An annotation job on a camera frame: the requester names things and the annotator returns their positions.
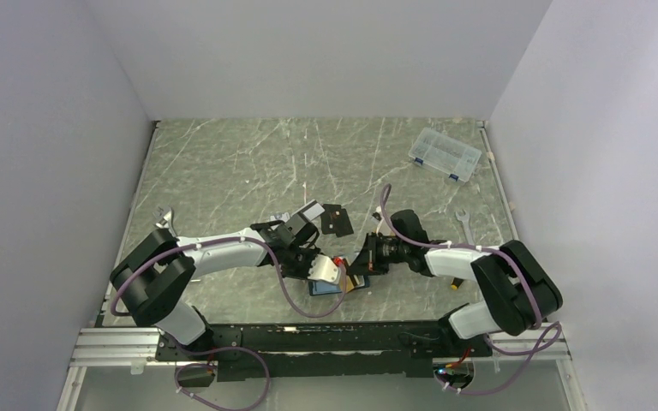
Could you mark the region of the gold magnetic stripe card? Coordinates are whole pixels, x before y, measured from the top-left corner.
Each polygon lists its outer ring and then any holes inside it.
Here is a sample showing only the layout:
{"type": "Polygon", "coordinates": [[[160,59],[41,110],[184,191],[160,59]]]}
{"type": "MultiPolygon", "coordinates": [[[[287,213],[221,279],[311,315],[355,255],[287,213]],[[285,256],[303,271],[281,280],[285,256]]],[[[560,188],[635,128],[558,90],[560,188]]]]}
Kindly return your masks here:
{"type": "Polygon", "coordinates": [[[363,289],[366,287],[366,280],[363,276],[347,276],[341,284],[342,290],[345,293],[352,292],[356,289],[363,289]]]}

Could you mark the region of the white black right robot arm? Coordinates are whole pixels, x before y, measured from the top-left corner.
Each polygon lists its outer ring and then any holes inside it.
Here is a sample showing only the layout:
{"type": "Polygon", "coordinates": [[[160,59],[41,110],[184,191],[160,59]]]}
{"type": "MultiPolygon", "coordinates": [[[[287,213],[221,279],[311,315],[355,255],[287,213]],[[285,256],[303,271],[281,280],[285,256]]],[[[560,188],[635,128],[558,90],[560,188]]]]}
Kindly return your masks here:
{"type": "Polygon", "coordinates": [[[498,247],[431,241],[412,210],[395,212],[389,221],[390,234],[366,235],[348,272],[385,275],[391,265],[406,264],[424,277],[476,283],[480,301],[455,308],[440,320],[438,344],[448,355],[461,354],[471,338],[482,334],[502,331],[517,336],[563,305],[558,287],[521,241],[498,247]]]}

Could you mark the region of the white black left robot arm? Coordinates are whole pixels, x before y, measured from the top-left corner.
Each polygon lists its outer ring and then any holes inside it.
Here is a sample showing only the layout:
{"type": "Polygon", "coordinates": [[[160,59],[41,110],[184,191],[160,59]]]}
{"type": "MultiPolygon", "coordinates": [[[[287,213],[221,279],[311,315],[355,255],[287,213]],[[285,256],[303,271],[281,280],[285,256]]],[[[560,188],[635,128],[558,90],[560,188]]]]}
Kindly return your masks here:
{"type": "Polygon", "coordinates": [[[198,360],[215,344],[207,321],[182,301],[190,281],[237,267],[272,265],[280,278],[335,283],[339,270],[314,245],[318,234],[302,214],[204,238],[155,229],[110,274],[114,302],[123,303],[123,315],[138,326],[159,328],[189,359],[198,360]]]}

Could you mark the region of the blue leather card holder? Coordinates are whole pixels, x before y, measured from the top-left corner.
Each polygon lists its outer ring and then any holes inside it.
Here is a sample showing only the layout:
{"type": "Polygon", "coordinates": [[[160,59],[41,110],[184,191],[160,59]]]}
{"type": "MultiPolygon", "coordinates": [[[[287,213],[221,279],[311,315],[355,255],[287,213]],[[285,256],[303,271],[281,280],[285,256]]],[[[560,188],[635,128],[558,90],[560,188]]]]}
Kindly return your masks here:
{"type": "MultiPolygon", "coordinates": [[[[368,276],[363,276],[366,280],[366,287],[370,286],[370,280],[368,276]]],[[[334,295],[343,293],[341,283],[340,284],[329,284],[324,282],[310,282],[308,286],[308,294],[310,296],[319,296],[319,295],[334,295]]]]}

